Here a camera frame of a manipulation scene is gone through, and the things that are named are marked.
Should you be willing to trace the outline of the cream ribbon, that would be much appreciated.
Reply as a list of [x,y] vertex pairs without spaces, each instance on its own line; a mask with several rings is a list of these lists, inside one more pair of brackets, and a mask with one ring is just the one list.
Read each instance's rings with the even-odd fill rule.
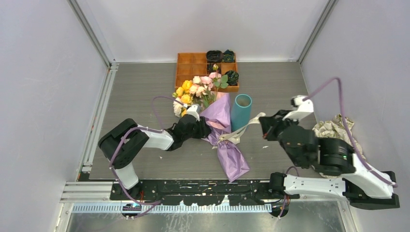
[[260,124],[259,118],[266,116],[266,113],[260,112],[258,115],[248,121],[246,125],[243,127],[229,133],[229,134],[222,134],[219,136],[219,140],[217,144],[221,144],[222,142],[231,142],[234,145],[240,143],[240,137],[245,133],[246,129],[248,128],[249,125],[251,124]]

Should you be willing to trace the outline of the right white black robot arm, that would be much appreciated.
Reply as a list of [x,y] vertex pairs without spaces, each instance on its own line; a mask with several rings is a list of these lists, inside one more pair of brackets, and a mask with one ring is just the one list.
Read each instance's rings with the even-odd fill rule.
[[308,194],[346,199],[350,206],[364,210],[400,207],[394,172],[367,169],[351,145],[337,138],[317,137],[313,130],[299,126],[298,120],[286,119],[287,113],[280,110],[259,118],[263,138],[277,141],[295,167],[313,168],[328,178],[272,173],[268,191],[273,198]]

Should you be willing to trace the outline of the purple wrapping paper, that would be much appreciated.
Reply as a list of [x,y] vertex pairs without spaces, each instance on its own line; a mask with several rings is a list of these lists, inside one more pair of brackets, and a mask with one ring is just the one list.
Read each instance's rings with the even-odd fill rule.
[[230,109],[230,95],[222,93],[214,103],[200,113],[200,116],[205,118],[211,129],[205,141],[217,149],[222,169],[227,179],[233,182],[247,173],[250,167],[236,144],[229,140],[220,140],[220,136],[232,132]]

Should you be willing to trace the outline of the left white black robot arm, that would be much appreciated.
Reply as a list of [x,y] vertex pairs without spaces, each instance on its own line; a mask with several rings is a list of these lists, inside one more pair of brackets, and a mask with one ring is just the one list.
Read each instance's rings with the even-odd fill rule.
[[130,200],[139,197],[141,186],[132,161],[143,148],[174,151],[188,139],[205,139],[211,133],[203,116],[184,115],[172,127],[154,130],[127,118],[98,141],[98,147],[110,161],[122,193]]

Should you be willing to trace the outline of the yellow pink flower bunch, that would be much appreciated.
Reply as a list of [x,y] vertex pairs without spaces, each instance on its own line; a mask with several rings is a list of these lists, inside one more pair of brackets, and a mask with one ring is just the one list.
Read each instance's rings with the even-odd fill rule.
[[172,94],[173,111],[175,116],[182,117],[186,114],[189,106],[199,105],[203,111],[220,98],[219,91],[228,87],[228,75],[217,71],[218,65],[214,64],[213,72],[207,76],[194,76],[186,80]]

